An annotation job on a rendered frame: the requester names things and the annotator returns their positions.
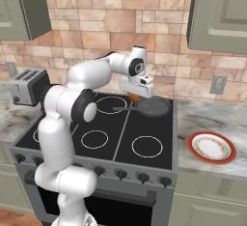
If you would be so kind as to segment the grey wall socket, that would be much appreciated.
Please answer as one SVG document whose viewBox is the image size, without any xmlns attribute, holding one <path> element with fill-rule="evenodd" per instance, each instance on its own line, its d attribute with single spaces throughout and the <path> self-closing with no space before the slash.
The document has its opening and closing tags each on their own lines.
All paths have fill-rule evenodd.
<svg viewBox="0 0 247 226">
<path fill-rule="evenodd" d="M 212 78 L 210 93 L 215 95 L 222 95 L 227 82 L 226 75 L 214 75 Z"/>
<path fill-rule="evenodd" d="M 7 62 L 6 67 L 8 69 L 8 73 L 10 75 L 10 78 L 14 78 L 15 76 L 18 75 L 18 71 L 17 71 L 16 65 L 14 62 Z"/>
</svg>

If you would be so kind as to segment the green base cupboard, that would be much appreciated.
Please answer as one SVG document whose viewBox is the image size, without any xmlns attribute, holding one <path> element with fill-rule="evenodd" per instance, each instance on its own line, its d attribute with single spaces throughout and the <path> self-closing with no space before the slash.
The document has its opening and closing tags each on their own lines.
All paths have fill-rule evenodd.
<svg viewBox="0 0 247 226">
<path fill-rule="evenodd" d="M 0 141 L 0 209 L 34 214 L 10 153 L 10 142 Z"/>
</svg>

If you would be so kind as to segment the silver toaster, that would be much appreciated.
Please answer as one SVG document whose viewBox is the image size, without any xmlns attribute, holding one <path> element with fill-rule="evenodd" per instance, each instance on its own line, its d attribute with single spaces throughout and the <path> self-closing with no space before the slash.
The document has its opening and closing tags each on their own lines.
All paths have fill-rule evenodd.
<svg viewBox="0 0 247 226">
<path fill-rule="evenodd" d="M 50 88 L 50 80 L 44 69 L 27 69 L 8 83 L 13 103 L 36 106 Z"/>
</svg>

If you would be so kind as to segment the green base cupboard door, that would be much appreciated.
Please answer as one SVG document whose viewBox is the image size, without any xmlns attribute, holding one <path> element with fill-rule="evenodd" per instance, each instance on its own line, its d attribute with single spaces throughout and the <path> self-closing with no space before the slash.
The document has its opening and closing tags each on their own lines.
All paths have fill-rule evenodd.
<svg viewBox="0 0 247 226">
<path fill-rule="evenodd" d="M 169 226 L 247 226 L 247 206 L 176 193 Z"/>
</svg>

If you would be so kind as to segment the black oven door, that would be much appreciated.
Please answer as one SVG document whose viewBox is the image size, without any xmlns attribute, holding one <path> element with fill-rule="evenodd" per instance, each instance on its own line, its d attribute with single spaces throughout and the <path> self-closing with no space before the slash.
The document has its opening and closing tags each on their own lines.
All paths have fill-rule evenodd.
<svg viewBox="0 0 247 226">
<path fill-rule="evenodd" d="M 151 226 L 152 207 L 94 197 L 84 199 L 100 226 Z"/>
</svg>

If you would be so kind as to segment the dark grey frying pan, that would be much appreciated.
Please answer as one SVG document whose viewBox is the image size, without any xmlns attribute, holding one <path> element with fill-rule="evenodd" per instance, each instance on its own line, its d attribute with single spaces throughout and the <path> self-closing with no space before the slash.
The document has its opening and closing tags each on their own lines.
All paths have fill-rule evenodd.
<svg viewBox="0 0 247 226">
<path fill-rule="evenodd" d="M 149 99 L 141 98 L 128 107 L 114 107 L 114 111 L 136 111 L 141 115 L 153 118 L 166 116 L 172 109 L 172 104 L 165 98 L 153 96 Z"/>
</svg>

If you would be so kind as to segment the green drawer front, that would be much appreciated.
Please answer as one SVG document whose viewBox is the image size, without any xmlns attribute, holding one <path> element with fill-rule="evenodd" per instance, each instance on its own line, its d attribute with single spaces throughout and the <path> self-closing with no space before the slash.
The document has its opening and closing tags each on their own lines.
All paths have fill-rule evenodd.
<svg viewBox="0 0 247 226">
<path fill-rule="evenodd" d="M 247 204 L 247 180 L 213 173 L 179 172 L 175 193 Z"/>
</svg>

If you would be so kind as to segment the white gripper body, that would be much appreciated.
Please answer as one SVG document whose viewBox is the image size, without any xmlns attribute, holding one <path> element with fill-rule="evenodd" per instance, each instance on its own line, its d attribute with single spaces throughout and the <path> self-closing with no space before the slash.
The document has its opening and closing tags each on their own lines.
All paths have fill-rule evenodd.
<svg viewBox="0 0 247 226">
<path fill-rule="evenodd" d="M 122 77 L 119 87 L 130 94 L 150 99 L 153 96 L 153 78 L 150 76 L 136 76 L 135 79 Z"/>
</svg>

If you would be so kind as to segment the green wall cupboard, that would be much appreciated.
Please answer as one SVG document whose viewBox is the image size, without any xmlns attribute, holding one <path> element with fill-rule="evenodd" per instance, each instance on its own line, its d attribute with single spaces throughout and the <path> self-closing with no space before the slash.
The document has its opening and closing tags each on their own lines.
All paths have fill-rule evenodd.
<svg viewBox="0 0 247 226">
<path fill-rule="evenodd" d="M 50 31 L 46 0 L 0 0 L 0 41 L 32 41 Z"/>
<path fill-rule="evenodd" d="M 247 0 L 191 0 L 189 49 L 247 55 Z"/>
</svg>

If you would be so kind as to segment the grey stove with black hob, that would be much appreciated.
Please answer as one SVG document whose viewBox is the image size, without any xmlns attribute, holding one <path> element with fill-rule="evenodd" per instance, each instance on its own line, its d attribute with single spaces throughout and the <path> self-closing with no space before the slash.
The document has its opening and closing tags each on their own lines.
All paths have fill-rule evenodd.
<svg viewBox="0 0 247 226">
<path fill-rule="evenodd" d="M 88 124 L 72 124 L 70 132 L 75 149 L 73 164 L 94 171 L 105 169 L 97 176 L 96 188 L 145 196 L 156 192 L 151 226 L 168 226 L 173 195 L 178 176 L 177 102 L 172 99 L 171 111 L 159 118 L 146 117 L 136 111 L 114 111 L 114 107 L 128 107 L 130 99 L 124 95 L 95 94 L 97 113 Z M 120 180 L 117 170 L 127 176 Z M 142 184 L 139 173 L 150 179 Z M 164 187 L 160 177 L 172 183 Z"/>
</svg>

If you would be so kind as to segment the white plate with red rim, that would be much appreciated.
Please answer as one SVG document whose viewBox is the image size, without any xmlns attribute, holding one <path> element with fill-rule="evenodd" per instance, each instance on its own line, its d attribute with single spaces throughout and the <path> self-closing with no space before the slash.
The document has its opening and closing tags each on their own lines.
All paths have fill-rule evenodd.
<svg viewBox="0 0 247 226">
<path fill-rule="evenodd" d="M 196 131 L 187 138 L 187 149 L 200 161 L 229 164 L 236 158 L 236 147 L 222 134 L 213 131 Z"/>
</svg>

